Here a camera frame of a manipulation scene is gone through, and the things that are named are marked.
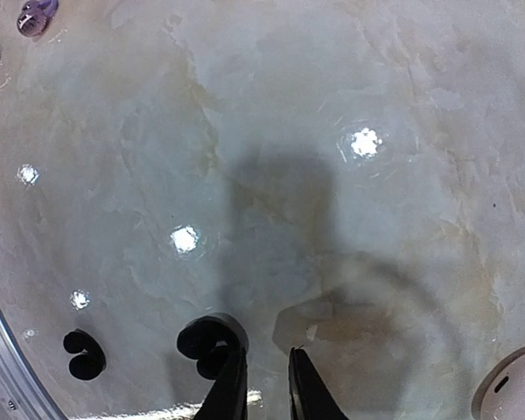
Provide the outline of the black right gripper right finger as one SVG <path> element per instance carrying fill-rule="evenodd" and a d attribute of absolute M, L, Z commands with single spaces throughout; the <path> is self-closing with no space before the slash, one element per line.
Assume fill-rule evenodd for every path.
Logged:
<path fill-rule="evenodd" d="M 290 350 L 290 418 L 295 420 L 347 420 L 303 348 Z"/>

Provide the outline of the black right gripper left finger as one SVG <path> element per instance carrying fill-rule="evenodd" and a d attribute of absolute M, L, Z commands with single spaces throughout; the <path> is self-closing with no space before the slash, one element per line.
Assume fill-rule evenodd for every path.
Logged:
<path fill-rule="evenodd" d="M 232 352 L 208 392 L 194 420 L 248 418 L 248 373 L 245 348 Z"/>

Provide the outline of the black clip earbud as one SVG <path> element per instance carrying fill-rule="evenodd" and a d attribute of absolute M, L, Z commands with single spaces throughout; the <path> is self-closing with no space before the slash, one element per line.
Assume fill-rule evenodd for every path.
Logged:
<path fill-rule="evenodd" d="M 196 318 L 178 334 L 177 349 L 196 361 L 198 374 L 215 381 L 235 351 L 249 350 L 249 338 L 241 324 L 224 312 Z"/>
<path fill-rule="evenodd" d="M 63 339 L 65 351 L 73 356 L 68 370 L 80 381 L 91 381 L 106 368 L 106 356 L 99 343 L 81 329 L 69 332 Z"/>

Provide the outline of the round white pink case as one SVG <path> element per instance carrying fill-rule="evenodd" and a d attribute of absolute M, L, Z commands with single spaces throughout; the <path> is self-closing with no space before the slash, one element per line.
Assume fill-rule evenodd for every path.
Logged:
<path fill-rule="evenodd" d="M 525 346 L 501 360 L 478 386 L 473 419 L 525 419 Z"/>

